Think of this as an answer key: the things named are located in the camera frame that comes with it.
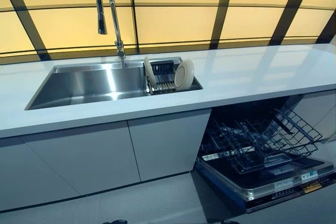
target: white cabinet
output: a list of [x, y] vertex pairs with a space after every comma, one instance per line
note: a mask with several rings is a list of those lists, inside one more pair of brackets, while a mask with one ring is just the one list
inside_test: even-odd
[[81, 195], [140, 181], [126, 121], [21, 138]]
[[0, 211], [75, 196], [18, 137], [0, 139]]
[[322, 138], [336, 132], [336, 90], [306, 94], [294, 111], [320, 132]]
[[129, 120], [142, 181], [193, 169], [211, 109]]

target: white countertop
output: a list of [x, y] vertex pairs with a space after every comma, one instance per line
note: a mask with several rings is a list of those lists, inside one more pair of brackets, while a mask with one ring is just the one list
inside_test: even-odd
[[[114, 61], [82, 58], [0, 66], [0, 138], [142, 118], [336, 88], [333, 44], [249, 47], [149, 55], [195, 65], [202, 90], [47, 109], [25, 107], [53, 66]], [[144, 55], [127, 56], [143, 59]]]

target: dishwasher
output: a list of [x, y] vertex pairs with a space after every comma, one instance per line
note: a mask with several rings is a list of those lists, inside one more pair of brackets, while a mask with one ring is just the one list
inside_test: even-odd
[[310, 157], [322, 135], [292, 108], [300, 96], [213, 108], [196, 170], [247, 213], [335, 183]]

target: faucet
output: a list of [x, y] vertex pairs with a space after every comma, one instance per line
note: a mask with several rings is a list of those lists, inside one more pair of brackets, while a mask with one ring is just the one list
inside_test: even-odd
[[[104, 17], [103, 0], [96, 0], [96, 1], [97, 1], [97, 12], [98, 12], [98, 33], [107, 34], [105, 17]], [[109, 2], [110, 2], [111, 11], [112, 11], [112, 20], [114, 24], [115, 36], [117, 38], [114, 44], [117, 47], [118, 56], [121, 59], [123, 59], [125, 57], [125, 52], [124, 52], [124, 44], [120, 36], [120, 29], [119, 29], [118, 17], [117, 17], [117, 11], [116, 11], [116, 3], [114, 0], [109, 0]]]

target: floor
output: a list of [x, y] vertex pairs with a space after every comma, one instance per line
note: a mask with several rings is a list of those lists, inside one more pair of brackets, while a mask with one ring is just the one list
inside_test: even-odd
[[[319, 144], [314, 156], [336, 164], [336, 141]], [[0, 214], [1, 224], [335, 223], [336, 184], [281, 204], [244, 214], [213, 191], [197, 173], [187, 173], [108, 193]]]
[[1, 224], [206, 223], [190, 175], [184, 174], [108, 193], [0, 214]]

